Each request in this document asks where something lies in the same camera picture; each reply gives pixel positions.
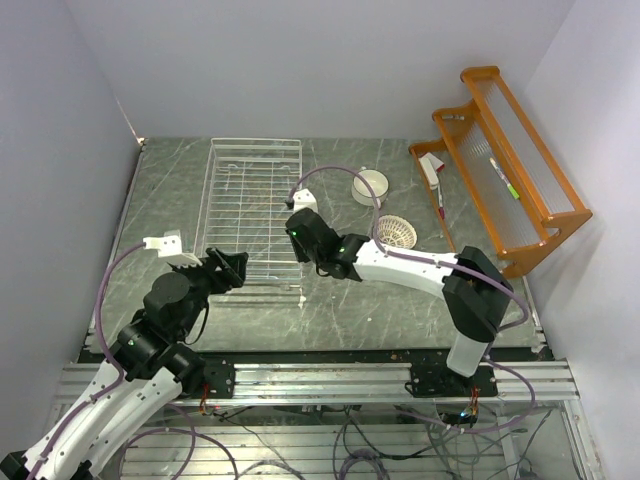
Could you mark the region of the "beige patterned bowl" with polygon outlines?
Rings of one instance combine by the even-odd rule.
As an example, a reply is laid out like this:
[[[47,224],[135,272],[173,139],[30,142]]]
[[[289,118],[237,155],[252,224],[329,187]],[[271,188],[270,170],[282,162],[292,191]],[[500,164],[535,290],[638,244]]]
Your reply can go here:
[[[385,245],[413,249],[418,235],[408,220],[396,215],[383,215],[378,221],[378,238]]]

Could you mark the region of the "white wire dish rack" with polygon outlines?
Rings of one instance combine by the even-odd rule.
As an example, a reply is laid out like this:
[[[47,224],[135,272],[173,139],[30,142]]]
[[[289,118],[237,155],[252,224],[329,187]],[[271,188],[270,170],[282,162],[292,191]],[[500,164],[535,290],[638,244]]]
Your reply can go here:
[[[301,280],[285,233],[290,188],[302,173],[296,139],[213,138],[201,195],[194,251],[249,255],[246,283],[296,288]]]

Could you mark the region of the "white handled soup bowl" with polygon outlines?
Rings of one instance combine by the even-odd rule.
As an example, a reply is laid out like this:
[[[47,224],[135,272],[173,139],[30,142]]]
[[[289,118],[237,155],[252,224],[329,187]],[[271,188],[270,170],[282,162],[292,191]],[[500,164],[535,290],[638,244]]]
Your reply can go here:
[[[381,207],[390,189],[388,178],[380,171],[361,169],[351,184],[351,196],[359,204]]]

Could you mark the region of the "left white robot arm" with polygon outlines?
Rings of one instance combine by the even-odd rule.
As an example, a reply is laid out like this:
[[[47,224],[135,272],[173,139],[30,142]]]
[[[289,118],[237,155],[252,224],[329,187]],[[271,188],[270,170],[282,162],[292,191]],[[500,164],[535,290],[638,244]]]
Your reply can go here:
[[[125,439],[167,403],[196,395],[206,361],[186,343],[209,298],[243,286],[249,256],[216,248],[172,263],[121,329],[69,411],[35,445],[1,462],[9,479],[92,479]]]

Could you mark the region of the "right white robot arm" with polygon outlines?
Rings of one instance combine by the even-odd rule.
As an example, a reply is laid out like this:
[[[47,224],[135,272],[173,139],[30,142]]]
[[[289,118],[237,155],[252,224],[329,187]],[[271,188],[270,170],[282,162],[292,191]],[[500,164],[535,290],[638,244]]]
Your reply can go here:
[[[320,276],[384,282],[442,299],[457,330],[440,373],[442,387],[459,396],[475,385],[513,293],[481,250],[467,246],[457,254],[432,254],[378,246],[365,235],[338,234],[310,208],[290,216],[286,233],[297,261],[312,262]]]

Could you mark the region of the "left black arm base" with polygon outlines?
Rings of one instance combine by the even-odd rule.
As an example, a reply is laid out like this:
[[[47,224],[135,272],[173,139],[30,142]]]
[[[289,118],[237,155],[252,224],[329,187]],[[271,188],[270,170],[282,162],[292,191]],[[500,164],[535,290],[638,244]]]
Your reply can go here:
[[[222,358],[209,358],[181,377],[179,398],[230,399],[234,394],[235,366]]]

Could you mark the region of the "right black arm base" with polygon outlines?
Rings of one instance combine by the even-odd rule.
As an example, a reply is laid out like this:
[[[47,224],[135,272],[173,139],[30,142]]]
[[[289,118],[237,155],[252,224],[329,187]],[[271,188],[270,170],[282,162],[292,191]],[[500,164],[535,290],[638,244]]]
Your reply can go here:
[[[496,397],[494,370],[480,366],[474,375],[464,377],[444,364],[412,364],[405,390],[414,398]]]

